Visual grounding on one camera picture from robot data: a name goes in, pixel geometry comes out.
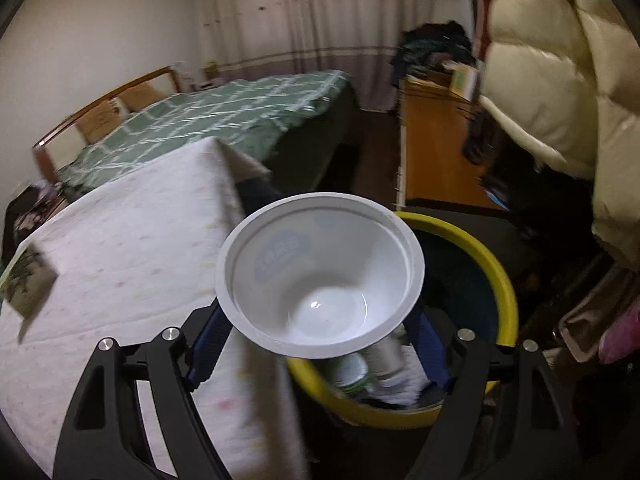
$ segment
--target white bowl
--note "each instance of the white bowl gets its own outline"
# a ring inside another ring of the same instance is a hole
[[[222,245],[216,293],[267,350],[336,357],[389,334],[414,306],[424,259],[398,216],[365,198],[309,193],[271,203]]]

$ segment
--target blue gripper pad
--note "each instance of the blue gripper pad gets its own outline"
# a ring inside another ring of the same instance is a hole
[[[446,347],[419,305],[414,306],[404,320],[404,329],[420,359],[424,373],[430,381],[446,390],[451,381],[446,364]]]
[[[191,357],[193,362],[187,375],[187,380],[191,383],[193,389],[196,389],[200,386],[200,383],[211,377],[213,368],[216,366],[225,346],[226,339],[233,328],[217,301],[216,305],[217,308],[209,317],[192,348]]]

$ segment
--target wooden cabinet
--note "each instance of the wooden cabinet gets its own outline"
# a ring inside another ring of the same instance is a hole
[[[502,211],[479,185],[482,166],[474,166],[461,152],[471,103],[434,84],[404,81],[401,91],[398,207]]]

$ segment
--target plaid blanket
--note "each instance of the plaid blanket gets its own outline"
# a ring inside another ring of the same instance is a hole
[[[266,160],[287,130],[324,113],[348,78],[327,70],[236,80],[220,88],[174,94],[133,114],[58,174],[67,186],[95,189],[204,137],[219,137]]]

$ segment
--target metal screw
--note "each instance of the metal screw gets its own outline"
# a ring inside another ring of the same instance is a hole
[[[525,339],[522,342],[522,347],[527,351],[527,352],[537,352],[538,351],[538,343],[536,343],[535,341],[533,341],[533,339]]]
[[[103,352],[106,352],[107,350],[111,350],[112,346],[113,346],[113,339],[111,339],[110,337],[105,337],[98,343],[98,348]]]
[[[461,328],[458,330],[458,338],[462,341],[473,341],[476,338],[476,333],[469,328]]]
[[[165,341],[173,341],[180,335],[180,329],[175,326],[170,326],[162,330],[162,339]]]

